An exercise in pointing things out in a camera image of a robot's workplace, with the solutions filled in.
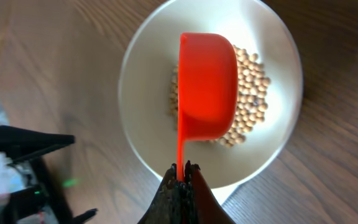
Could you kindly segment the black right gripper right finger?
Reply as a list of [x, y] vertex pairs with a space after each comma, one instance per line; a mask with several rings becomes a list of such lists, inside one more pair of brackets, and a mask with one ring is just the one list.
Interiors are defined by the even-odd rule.
[[193, 191], [193, 202], [198, 223], [235, 224], [233, 219], [223, 210], [206, 183], [198, 164], [187, 161], [185, 180]]

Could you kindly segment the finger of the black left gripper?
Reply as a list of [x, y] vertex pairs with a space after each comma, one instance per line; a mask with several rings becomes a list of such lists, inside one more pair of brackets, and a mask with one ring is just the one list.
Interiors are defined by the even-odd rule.
[[73, 135], [0, 126], [0, 152], [5, 153], [14, 164], [41, 157], [74, 143]]
[[17, 223], [31, 215], [40, 215], [46, 208], [50, 208], [56, 221], [63, 224], [82, 224], [96, 216], [96, 208], [74, 216], [60, 189], [53, 183], [44, 160], [34, 159], [29, 165], [36, 183], [11, 194], [4, 209], [5, 223]]

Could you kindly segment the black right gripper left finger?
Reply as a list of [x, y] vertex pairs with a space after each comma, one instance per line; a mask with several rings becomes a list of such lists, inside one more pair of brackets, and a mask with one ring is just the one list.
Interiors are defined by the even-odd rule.
[[184, 208], [176, 180], [177, 165], [167, 169], [145, 214], [138, 224], [183, 224]]

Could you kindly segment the red plastic measuring scoop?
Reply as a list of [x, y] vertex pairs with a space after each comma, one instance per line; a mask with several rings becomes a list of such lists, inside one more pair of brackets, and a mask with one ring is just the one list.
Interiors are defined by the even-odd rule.
[[237, 60], [219, 34], [184, 32], [178, 63], [177, 180], [185, 180], [185, 143], [223, 136], [237, 101]]

